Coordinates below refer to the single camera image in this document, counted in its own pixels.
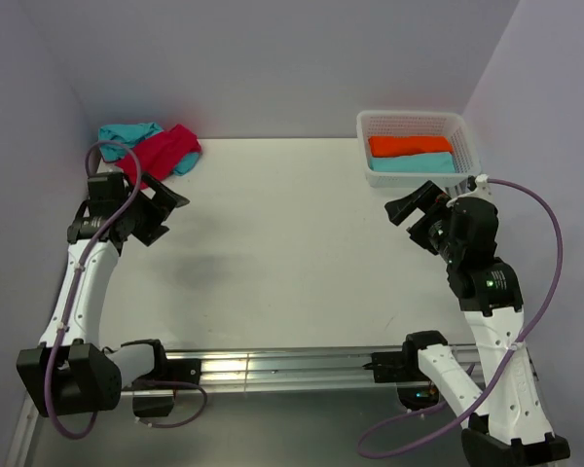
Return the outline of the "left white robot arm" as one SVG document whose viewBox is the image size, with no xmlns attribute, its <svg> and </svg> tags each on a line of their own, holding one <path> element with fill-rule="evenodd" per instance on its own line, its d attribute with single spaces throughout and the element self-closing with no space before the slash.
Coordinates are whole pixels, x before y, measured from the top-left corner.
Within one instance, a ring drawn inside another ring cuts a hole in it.
<svg viewBox="0 0 584 467">
<path fill-rule="evenodd" d="M 122 172 L 88 179 L 88 196 L 67 230 L 67 268 L 55 310 L 37 346 L 17 359 L 18 374 L 43 417 L 110 411 L 136 380 L 159 388 L 169 379 L 160 341 L 130 341 L 109 353 L 99 343 L 106 292 L 125 242 L 134 237 L 152 245 L 168 232 L 171 212 L 189 202 L 150 174 L 143 179 L 150 197 Z"/>
</svg>

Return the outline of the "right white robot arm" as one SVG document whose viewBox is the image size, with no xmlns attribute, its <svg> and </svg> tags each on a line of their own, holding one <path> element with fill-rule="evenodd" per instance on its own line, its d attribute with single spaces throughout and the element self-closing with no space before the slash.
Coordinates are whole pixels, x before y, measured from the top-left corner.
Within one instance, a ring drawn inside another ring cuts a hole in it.
<svg viewBox="0 0 584 467">
<path fill-rule="evenodd" d="M 409 237 L 444 260 L 473 333 L 483 388 L 437 331 L 408 335 L 401 358 L 404 373 L 427 377 L 455 413 L 468 464 L 541 466 L 568 459 L 568 440 L 554 432 L 537 393 L 526 346 L 533 325 L 525 320 L 517 274 L 495 254 L 499 220 L 486 177 L 470 179 L 468 193 L 455 198 L 426 182 L 384 208 L 395 226 L 421 211 Z"/>
</svg>

